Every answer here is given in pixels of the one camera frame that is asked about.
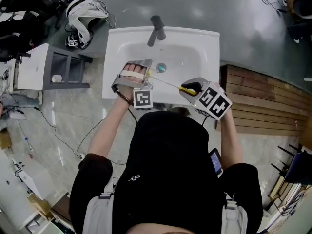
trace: black t-shirt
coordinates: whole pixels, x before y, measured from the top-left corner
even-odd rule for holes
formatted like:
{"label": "black t-shirt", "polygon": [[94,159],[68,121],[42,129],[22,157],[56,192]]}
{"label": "black t-shirt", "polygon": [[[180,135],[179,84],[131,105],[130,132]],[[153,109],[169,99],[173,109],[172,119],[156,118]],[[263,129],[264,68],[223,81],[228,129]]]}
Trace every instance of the black t-shirt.
{"label": "black t-shirt", "polygon": [[[262,219],[257,169],[236,164],[218,178],[207,144],[207,131],[190,118],[167,111],[145,114],[115,189],[113,233],[157,223],[218,234],[225,192],[235,194],[234,200],[246,210],[247,233],[256,233]],[[69,209],[78,234],[90,199],[103,192],[112,172],[111,162],[95,154],[79,164]]]}

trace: marble floor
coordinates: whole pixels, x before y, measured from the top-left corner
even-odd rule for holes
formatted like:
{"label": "marble floor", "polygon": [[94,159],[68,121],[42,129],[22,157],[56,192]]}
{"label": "marble floor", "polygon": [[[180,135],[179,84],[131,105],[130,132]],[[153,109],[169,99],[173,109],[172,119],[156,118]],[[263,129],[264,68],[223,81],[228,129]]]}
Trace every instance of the marble floor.
{"label": "marble floor", "polygon": [[[109,112],[113,101],[102,99],[102,75],[104,58],[94,59],[86,67],[84,81],[90,83],[89,89],[47,90],[43,92],[41,110],[47,120],[57,127],[57,136],[66,142],[75,152],[85,135],[98,124]],[[27,120],[20,121],[20,125],[28,138],[32,151],[29,149],[23,132],[17,120],[8,120],[8,130],[13,143],[14,153],[31,153],[36,161],[44,165],[52,178],[55,193],[48,198],[50,204],[65,192],[70,192],[75,176],[78,172],[80,159],[65,144],[54,136],[54,128],[50,127],[41,113],[33,108],[22,109]],[[143,111],[133,110],[139,119]],[[202,123],[204,116],[191,110],[191,116]],[[133,136],[135,121],[129,112],[126,113],[118,129],[116,140],[109,153],[109,159],[123,163],[127,159],[128,148]],[[208,119],[205,128],[209,132],[209,151],[213,148],[220,150],[221,134],[215,131],[214,121]],[[96,128],[85,138],[78,154],[87,153],[88,145]],[[259,172],[259,181],[263,192],[263,203],[268,203],[268,193],[274,185],[278,172],[270,164],[281,165],[287,162],[288,154],[277,148],[297,145],[297,139],[286,136],[266,136],[239,134],[243,148],[244,162],[254,165]],[[115,176],[119,177],[124,166],[115,169]]]}

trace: faucet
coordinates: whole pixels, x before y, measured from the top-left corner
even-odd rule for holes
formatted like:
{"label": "faucet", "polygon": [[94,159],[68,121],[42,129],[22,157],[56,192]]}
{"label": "faucet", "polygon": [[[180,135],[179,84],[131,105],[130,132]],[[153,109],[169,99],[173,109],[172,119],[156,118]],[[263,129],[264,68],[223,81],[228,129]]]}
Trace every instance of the faucet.
{"label": "faucet", "polygon": [[147,42],[147,45],[153,47],[156,37],[158,38],[158,40],[164,40],[166,38],[166,34],[164,31],[165,25],[162,23],[160,16],[152,16],[150,20],[152,22],[152,25],[154,26],[154,30]]}

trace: white sink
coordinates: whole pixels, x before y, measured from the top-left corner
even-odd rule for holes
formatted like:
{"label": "white sink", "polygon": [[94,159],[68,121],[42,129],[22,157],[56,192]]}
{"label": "white sink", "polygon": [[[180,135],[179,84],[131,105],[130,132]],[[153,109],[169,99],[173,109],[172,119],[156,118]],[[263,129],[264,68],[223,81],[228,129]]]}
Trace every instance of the white sink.
{"label": "white sink", "polygon": [[[176,86],[196,77],[219,81],[219,33],[177,27],[164,27],[164,30],[166,39],[156,39],[153,47],[147,45],[153,27],[109,31],[103,73],[103,98],[117,97],[111,85],[130,60],[152,59],[152,76]],[[164,73],[156,72],[159,63],[166,65]],[[149,81],[154,85],[153,102],[189,105],[177,88],[153,78]]]}

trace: smartphone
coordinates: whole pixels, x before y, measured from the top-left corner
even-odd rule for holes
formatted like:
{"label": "smartphone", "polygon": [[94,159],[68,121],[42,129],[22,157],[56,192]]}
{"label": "smartphone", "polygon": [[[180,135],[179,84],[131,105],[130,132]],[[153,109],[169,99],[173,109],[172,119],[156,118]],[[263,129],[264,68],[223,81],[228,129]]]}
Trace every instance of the smartphone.
{"label": "smartphone", "polygon": [[211,161],[214,165],[215,173],[219,175],[222,172],[222,166],[221,166],[221,156],[218,152],[218,149],[214,148],[209,154]]}

